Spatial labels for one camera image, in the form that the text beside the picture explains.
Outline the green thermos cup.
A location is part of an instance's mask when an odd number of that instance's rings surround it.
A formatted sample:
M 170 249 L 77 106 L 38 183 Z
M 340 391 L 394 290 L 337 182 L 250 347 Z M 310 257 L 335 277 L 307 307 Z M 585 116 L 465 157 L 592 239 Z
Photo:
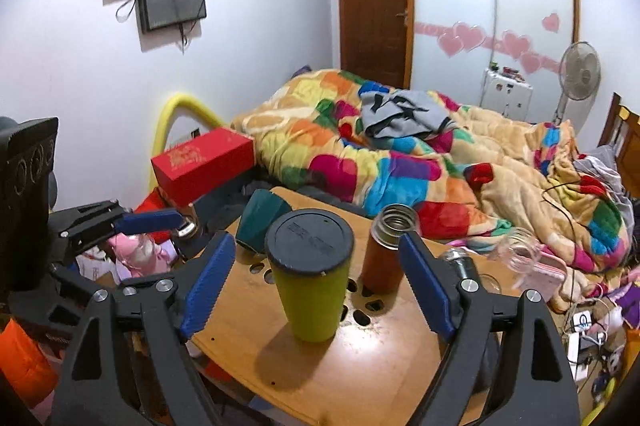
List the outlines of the green thermos cup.
M 355 237 L 345 219 L 324 209 L 297 209 L 266 234 L 274 282 L 292 334 L 326 342 L 341 322 Z

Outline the pink plush toy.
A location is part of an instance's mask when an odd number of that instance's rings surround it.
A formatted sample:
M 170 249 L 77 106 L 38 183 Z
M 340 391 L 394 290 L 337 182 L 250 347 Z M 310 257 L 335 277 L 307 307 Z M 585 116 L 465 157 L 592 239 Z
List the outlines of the pink plush toy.
M 177 259 L 172 247 L 163 248 L 146 234 L 119 233 L 107 240 L 115 256 L 118 278 L 128 280 L 168 272 Z

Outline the red rectangular box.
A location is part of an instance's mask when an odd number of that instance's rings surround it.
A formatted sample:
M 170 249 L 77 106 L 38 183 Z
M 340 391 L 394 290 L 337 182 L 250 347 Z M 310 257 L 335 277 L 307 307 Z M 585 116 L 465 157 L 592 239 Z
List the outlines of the red rectangular box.
M 228 128 L 216 128 L 154 156 L 151 164 L 168 200 L 186 207 L 252 169 L 256 164 L 254 140 Z

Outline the pink dotted pouch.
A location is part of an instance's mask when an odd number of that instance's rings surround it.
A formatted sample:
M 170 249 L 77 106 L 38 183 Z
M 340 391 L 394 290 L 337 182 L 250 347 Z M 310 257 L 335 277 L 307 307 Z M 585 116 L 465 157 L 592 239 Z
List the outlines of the pink dotted pouch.
M 545 302 L 564 284 L 567 266 L 561 258 L 542 252 L 533 267 L 530 267 L 518 281 L 521 290 L 536 290 Z

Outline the dark teal mug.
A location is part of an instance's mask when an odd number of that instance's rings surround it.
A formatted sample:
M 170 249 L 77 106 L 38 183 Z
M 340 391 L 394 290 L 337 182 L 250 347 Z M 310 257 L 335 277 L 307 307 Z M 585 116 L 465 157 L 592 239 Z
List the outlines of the dark teal mug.
M 235 241 L 254 254 L 262 254 L 267 231 L 288 212 L 292 207 L 284 198 L 266 189 L 256 190 L 244 207 Z

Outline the yellow foam tube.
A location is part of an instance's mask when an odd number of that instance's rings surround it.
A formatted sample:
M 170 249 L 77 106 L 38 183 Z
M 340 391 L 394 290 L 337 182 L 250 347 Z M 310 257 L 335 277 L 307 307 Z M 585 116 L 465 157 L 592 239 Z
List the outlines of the yellow foam tube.
M 224 127 L 227 123 L 211 110 L 204 102 L 192 94 L 175 92 L 171 94 L 162 109 L 155 127 L 151 157 L 157 156 L 166 150 L 166 144 L 171 128 L 180 117 L 190 117 L 197 120 L 210 129 Z

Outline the clear glass jar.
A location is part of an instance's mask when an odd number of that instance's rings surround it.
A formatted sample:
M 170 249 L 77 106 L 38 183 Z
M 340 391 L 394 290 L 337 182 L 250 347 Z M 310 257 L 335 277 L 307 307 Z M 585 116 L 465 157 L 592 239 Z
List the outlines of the clear glass jar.
M 536 236 L 522 228 L 512 228 L 496 244 L 490 254 L 523 282 L 540 261 L 541 246 Z

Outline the black thermos bottle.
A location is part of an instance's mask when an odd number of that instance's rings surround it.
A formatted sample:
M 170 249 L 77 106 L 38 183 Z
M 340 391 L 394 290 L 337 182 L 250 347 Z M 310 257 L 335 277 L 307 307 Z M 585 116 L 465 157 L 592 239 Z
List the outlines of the black thermos bottle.
M 470 253 L 464 247 L 451 247 L 440 255 L 440 259 L 449 264 L 460 280 L 480 280 L 475 262 Z

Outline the brown thermos bottle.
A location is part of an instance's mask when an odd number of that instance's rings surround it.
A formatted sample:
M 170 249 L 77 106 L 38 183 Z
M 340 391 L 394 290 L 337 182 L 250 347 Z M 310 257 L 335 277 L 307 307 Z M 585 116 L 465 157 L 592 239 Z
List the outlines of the brown thermos bottle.
M 399 240 L 407 232 L 420 231 L 419 217 L 410 206 L 389 204 L 371 224 L 361 282 L 374 294 L 392 294 L 404 277 L 399 261 Z

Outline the colourful patchwork blanket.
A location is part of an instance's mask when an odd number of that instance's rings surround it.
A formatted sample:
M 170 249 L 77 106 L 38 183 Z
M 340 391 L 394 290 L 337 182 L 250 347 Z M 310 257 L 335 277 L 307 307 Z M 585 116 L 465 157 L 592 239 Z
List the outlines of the colourful patchwork blanket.
M 569 266 L 620 266 L 631 240 L 605 185 L 574 167 L 570 123 L 514 122 L 436 91 L 456 126 L 427 138 L 373 139 L 360 96 L 386 87 L 341 70 L 301 74 L 232 120 L 256 160 L 287 188 L 316 186 L 369 217 L 389 204 L 416 210 L 430 240 L 486 252 L 512 228 Z

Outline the grey striped pillow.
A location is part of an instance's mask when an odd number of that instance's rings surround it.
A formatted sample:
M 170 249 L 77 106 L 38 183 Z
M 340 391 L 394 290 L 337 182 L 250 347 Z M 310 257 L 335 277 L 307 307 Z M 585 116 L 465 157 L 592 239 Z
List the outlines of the grey striped pillow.
M 617 169 L 612 146 L 605 144 L 582 154 L 574 160 L 574 167 L 578 172 L 593 176 L 605 185 L 608 195 L 620 211 L 620 216 L 624 219 L 634 216 L 631 199 Z

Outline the wooden bed headboard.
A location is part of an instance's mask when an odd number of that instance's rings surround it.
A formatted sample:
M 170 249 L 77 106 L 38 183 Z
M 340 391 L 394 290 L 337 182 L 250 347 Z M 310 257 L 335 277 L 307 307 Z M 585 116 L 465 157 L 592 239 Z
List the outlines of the wooden bed headboard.
M 613 150 L 623 187 L 632 198 L 640 198 L 639 114 L 624 105 L 617 92 L 612 95 L 599 144 Z

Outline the grey black garment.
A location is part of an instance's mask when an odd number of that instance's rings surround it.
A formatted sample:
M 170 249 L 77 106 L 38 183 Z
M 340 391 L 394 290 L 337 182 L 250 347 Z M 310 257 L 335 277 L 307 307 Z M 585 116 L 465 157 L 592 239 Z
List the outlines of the grey black garment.
M 446 108 L 426 92 L 370 90 L 360 100 L 363 131 L 369 138 L 427 138 L 456 126 Z

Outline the white suitcase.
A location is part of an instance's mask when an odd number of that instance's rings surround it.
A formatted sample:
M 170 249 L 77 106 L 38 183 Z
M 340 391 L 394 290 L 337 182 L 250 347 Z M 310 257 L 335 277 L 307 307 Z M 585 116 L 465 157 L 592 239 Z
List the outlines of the white suitcase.
M 526 120 L 533 87 L 527 82 L 504 76 L 486 68 L 480 107 L 499 113 L 509 120 Z

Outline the standing electric fan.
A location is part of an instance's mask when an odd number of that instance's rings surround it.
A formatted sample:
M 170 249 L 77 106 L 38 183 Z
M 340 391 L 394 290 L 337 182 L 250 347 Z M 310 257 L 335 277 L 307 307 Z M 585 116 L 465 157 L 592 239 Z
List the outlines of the standing electric fan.
M 554 122 L 562 122 L 568 101 L 590 99 L 597 92 L 600 80 L 601 63 L 597 50 L 584 40 L 567 47 L 559 65 L 561 97 L 554 112 Z

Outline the brown wooden door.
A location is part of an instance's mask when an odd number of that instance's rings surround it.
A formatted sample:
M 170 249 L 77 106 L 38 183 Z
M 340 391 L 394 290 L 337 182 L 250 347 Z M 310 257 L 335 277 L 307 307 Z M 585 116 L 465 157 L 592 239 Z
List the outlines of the brown wooden door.
M 407 0 L 338 0 L 341 68 L 386 86 L 405 86 Z

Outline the small black wall monitor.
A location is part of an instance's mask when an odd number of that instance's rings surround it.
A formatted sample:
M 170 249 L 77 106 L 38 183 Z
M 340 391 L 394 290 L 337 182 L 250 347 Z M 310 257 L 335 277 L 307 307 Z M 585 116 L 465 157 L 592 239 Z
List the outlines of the small black wall monitor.
M 206 17 L 205 0 L 138 0 L 143 33 Z

